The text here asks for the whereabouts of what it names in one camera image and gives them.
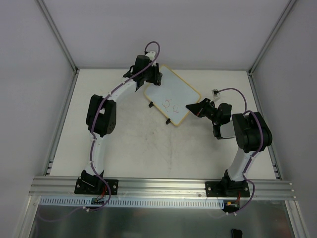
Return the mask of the yellow framed whiteboard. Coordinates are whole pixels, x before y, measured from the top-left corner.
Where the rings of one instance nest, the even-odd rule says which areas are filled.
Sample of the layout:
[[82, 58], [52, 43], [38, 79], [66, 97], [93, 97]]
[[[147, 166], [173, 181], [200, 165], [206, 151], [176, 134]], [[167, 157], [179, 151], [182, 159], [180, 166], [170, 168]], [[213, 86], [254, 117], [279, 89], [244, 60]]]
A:
[[160, 72], [161, 85], [149, 84], [144, 95], [174, 126], [179, 126], [189, 113], [186, 105], [199, 102], [201, 94], [166, 65], [160, 67]]

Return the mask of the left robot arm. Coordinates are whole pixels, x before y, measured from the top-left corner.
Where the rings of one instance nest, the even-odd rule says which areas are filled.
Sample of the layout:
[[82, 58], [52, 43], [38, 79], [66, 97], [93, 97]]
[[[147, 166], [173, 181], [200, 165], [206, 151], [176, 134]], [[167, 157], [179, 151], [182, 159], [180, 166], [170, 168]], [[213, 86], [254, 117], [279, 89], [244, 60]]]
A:
[[75, 194], [108, 194], [114, 189], [103, 181], [104, 159], [107, 137], [116, 126], [116, 112], [119, 100], [137, 91], [145, 82], [160, 86], [162, 73], [156, 62], [158, 53], [145, 51], [138, 55], [135, 63], [123, 75], [122, 82], [106, 96], [93, 95], [86, 116], [86, 125], [91, 133], [89, 161], [76, 181]]

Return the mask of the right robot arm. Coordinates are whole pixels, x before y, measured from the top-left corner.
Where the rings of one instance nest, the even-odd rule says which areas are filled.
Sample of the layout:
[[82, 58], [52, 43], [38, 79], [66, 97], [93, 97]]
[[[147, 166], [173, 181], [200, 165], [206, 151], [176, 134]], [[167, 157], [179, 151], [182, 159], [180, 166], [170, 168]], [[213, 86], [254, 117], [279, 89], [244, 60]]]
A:
[[232, 114], [232, 106], [218, 107], [208, 98], [186, 108], [199, 118], [207, 117], [213, 123], [213, 135], [218, 140], [236, 139], [238, 150], [231, 166], [220, 181], [207, 181], [207, 197], [250, 197], [246, 175], [254, 158], [272, 144], [272, 133], [259, 112]]

